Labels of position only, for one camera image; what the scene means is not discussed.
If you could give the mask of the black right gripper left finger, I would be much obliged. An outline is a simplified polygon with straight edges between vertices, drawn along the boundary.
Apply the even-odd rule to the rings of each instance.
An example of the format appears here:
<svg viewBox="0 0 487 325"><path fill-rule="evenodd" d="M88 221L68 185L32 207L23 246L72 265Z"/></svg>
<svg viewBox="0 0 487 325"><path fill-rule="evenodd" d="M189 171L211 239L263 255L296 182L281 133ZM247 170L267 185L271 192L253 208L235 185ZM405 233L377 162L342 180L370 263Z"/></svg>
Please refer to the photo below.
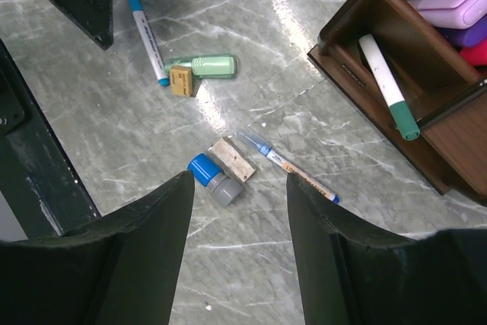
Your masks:
<svg viewBox="0 0 487 325"><path fill-rule="evenodd" d="M193 210L193 174L61 237L2 242L3 324L166 324Z"/></svg>

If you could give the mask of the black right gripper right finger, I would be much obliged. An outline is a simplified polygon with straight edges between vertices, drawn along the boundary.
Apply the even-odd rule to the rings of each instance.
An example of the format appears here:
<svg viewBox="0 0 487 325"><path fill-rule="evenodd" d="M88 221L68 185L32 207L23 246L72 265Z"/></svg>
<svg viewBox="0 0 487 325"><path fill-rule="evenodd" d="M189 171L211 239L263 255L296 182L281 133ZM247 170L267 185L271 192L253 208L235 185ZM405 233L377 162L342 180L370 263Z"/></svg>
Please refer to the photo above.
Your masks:
<svg viewBox="0 0 487 325"><path fill-rule="evenodd" d="M308 324L484 324L486 232L413 240L359 218L296 174L288 220Z"/></svg>

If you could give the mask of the blue tip long marker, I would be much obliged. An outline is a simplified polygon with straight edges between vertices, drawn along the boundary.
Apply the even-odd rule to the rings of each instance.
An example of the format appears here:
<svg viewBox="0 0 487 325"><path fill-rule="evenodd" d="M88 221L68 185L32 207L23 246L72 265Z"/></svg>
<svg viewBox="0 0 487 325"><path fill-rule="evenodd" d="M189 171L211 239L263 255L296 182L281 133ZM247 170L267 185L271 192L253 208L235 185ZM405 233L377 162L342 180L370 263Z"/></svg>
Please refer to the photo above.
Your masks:
<svg viewBox="0 0 487 325"><path fill-rule="evenodd" d="M237 133L237 137L244 143L254 148L262 156L266 157L272 163L278 165L280 168L288 173L294 173L307 181L312 187L318 190L328 200L338 204L340 202L339 196L332 190L325 187L323 184L312 178L311 175L304 172L297 165L291 163L287 158L279 154L273 146L264 140L261 136L249 129L242 129Z"/></svg>

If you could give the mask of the green cap white marker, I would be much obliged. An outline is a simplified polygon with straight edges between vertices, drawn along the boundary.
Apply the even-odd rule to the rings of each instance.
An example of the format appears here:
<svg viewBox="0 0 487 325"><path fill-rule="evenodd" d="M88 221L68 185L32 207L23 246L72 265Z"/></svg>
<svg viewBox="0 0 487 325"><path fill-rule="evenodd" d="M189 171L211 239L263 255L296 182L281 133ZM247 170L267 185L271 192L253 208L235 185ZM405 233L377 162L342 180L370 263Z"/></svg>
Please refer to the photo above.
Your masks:
<svg viewBox="0 0 487 325"><path fill-rule="evenodd" d="M400 135L406 141L417 139L420 128L376 40L371 34L366 34L358 43Z"/></svg>

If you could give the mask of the pink highlighter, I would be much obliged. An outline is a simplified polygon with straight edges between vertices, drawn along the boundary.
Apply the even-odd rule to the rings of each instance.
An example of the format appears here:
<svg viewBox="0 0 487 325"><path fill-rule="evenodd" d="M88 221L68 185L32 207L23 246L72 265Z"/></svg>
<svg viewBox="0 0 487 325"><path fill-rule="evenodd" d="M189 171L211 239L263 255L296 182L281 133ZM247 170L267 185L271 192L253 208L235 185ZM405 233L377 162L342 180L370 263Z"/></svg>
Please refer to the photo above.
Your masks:
<svg viewBox="0 0 487 325"><path fill-rule="evenodd" d="M462 48L460 56L474 67L487 66L487 38L475 46Z"/></svg>

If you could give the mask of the lilac pen case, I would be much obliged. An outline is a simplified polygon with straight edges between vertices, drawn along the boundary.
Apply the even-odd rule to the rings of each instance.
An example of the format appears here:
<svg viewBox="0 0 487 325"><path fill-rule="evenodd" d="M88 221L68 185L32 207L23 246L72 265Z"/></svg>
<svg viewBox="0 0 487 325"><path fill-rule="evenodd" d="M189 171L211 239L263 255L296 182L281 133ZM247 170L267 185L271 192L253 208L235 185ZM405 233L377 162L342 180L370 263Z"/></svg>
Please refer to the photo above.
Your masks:
<svg viewBox="0 0 487 325"><path fill-rule="evenodd" d="M486 0L406 0L434 27L467 29L486 15Z"/></svg>

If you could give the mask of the black purple highlighter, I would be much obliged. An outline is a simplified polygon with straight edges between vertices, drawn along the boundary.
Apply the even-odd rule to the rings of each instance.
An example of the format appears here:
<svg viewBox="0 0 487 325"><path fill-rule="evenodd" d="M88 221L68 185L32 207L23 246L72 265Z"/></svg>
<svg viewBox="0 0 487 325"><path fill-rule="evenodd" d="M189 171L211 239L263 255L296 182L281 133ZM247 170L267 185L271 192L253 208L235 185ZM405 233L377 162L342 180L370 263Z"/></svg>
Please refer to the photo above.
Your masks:
<svg viewBox="0 0 487 325"><path fill-rule="evenodd" d="M439 28L435 30L450 44L457 47L474 47L486 38L486 16L466 29Z"/></svg>

